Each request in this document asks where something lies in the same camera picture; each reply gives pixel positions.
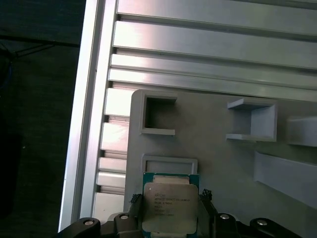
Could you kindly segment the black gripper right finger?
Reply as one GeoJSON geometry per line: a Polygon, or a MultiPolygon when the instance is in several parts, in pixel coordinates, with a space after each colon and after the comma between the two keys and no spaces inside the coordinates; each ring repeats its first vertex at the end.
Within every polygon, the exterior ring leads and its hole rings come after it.
{"type": "Polygon", "coordinates": [[[287,238],[289,230],[267,219],[255,218],[248,225],[233,215],[220,213],[212,203],[212,192],[204,189],[199,195],[198,229],[202,238],[287,238]]]}

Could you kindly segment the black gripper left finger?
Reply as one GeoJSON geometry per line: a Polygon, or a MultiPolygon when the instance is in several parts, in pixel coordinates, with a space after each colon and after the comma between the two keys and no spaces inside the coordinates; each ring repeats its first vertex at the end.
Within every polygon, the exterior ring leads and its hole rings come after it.
{"type": "Polygon", "coordinates": [[[143,195],[134,194],[128,212],[116,214],[104,224],[96,218],[81,218],[57,233],[58,238],[142,238],[139,219],[143,195]]]}

